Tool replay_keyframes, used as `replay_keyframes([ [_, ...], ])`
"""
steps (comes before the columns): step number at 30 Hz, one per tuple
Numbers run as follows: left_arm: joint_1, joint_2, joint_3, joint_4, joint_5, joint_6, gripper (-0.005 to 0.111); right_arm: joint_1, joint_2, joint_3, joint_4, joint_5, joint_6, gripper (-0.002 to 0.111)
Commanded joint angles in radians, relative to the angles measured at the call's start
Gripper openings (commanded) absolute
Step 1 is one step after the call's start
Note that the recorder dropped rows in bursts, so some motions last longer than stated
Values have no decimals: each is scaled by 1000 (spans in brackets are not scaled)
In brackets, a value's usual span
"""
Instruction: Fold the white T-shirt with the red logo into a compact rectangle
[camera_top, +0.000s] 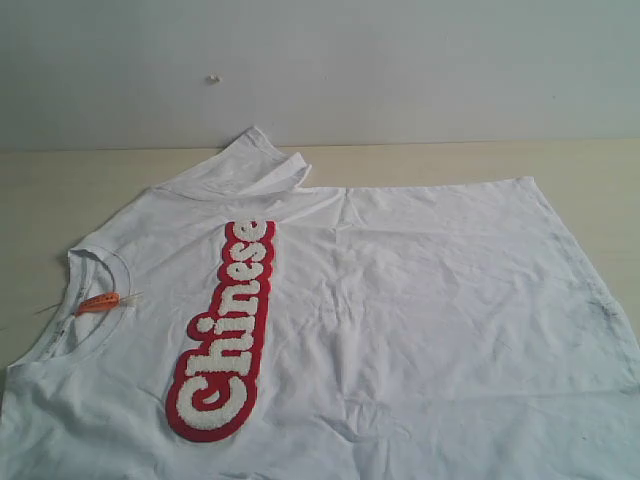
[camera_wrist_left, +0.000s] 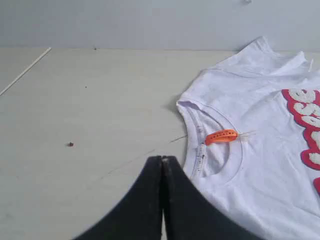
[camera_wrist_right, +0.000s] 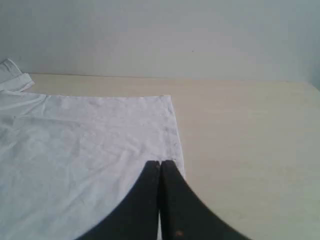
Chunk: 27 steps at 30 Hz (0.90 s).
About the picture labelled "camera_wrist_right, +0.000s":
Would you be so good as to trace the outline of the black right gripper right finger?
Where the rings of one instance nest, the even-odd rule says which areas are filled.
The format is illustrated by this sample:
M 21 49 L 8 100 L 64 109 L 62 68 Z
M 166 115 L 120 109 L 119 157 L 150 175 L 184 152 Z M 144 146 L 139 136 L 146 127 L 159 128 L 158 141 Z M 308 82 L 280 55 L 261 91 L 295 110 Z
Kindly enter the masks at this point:
M 247 240 L 215 215 L 189 187 L 176 164 L 160 166 L 159 213 L 163 240 Z

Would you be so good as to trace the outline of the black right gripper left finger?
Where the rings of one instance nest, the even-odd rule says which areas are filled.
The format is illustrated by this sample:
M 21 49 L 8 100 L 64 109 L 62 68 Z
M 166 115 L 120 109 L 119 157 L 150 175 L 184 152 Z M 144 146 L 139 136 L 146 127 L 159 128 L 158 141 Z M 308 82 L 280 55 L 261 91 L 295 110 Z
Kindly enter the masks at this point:
M 160 163 L 147 161 L 117 207 L 79 240 L 156 240 L 159 227 Z

